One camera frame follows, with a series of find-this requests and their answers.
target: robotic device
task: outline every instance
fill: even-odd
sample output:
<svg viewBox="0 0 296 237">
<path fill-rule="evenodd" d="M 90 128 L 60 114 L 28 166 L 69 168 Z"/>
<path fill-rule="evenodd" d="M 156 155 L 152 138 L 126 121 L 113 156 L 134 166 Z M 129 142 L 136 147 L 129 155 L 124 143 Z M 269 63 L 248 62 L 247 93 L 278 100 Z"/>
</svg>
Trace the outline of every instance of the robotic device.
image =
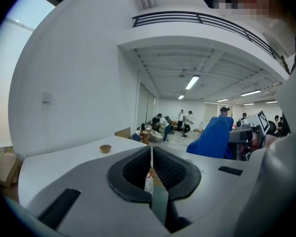
<svg viewBox="0 0 296 237">
<path fill-rule="evenodd" d="M 229 133 L 229 148 L 235 154 L 234 159 L 248 161 L 253 151 L 251 148 L 253 133 L 259 138 L 258 149 L 263 148 L 270 124 L 263 110 L 259 109 L 255 114 L 238 121 L 236 125 L 236 130 Z"/>
</svg>

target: small wooden bowl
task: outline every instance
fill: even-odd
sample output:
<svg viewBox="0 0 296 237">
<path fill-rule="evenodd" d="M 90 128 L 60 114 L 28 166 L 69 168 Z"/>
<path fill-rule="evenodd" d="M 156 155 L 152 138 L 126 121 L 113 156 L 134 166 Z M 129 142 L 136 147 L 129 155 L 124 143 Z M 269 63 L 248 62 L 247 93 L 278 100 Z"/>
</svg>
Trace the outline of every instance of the small wooden bowl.
<svg viewBox="0 0 296 237">
<path fill-rule="evenodd" d="M 102 146 L 100 146 L 100 149 L 103 154 L 107 154 L 111 151 L 111 146 L 110 145 L 102 145 Z"/>
</svg>

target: floor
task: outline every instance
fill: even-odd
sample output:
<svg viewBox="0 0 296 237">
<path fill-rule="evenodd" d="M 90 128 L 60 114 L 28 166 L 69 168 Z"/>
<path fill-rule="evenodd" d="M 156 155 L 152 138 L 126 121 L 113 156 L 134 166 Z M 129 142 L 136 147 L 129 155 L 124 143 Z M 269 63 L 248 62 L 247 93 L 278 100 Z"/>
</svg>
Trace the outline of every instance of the floor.
<svg viewBox="0 0 296 237">
<path fill-rule="evenodd" d="M 195 133 L 194 131 L 188 132 L 186 134 L 187 135 L 186 138 L 182 138 L 181 135 L 182 134 L 180 132 L 175 132 L 174 134 L 169 134 L 168 135 L 169 142 L 165 142 L 165 143 L 151 142 L 150 146 L 152 146 L 152 147 L 154 147 L 154 146 L 169 147 L 172 149 L 176 149 L 176 150 L 180 150 L 180 151 L 185 152 L 188 145 L 190 143 L 192 143 L 193 141 L 197 140 L 199 137 L 199 133 Z"/>
</svg>

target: fluorescent light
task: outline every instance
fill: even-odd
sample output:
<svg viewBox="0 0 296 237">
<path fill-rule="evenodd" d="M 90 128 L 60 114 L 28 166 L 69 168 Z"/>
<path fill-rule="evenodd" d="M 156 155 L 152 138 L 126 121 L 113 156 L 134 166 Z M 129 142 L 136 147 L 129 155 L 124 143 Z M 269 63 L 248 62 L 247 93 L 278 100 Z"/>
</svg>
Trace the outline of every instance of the fluorescent light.
<svg viewBox="0 0 296 237">
<path fill-rule="evenodd" d="M 199 76 L 193 76 L 193 78 L 191 79 L 191 81 L 189 81 L 185 89 L 191 89 L 192 86 L 197 82 L 197 80 L 199 80 Z"/>
<path fill-rule="evenodd" d="M 223 102 L 223 101 L 227 101 L 227 100 L 228 100 L 228 98 L 222 99 L 222 100 L 218 100 L 217 102 Z"/>
<path fill-rule="evenodd" d="M 241 96 L 242 96 L 242 97 L 244 97 L 244 96 L 249 96 L 249 95 L 252 95 L 252 94 L 257 94 L 257 93 L 259 93 L 259 92 L 261 92 L 260 89 L 259 89 L 259 90 L 255 90 L 255 91 L 251 91 L 251 92 L 248 92 L 248 93 L 241 94 Z"/>
</svg>

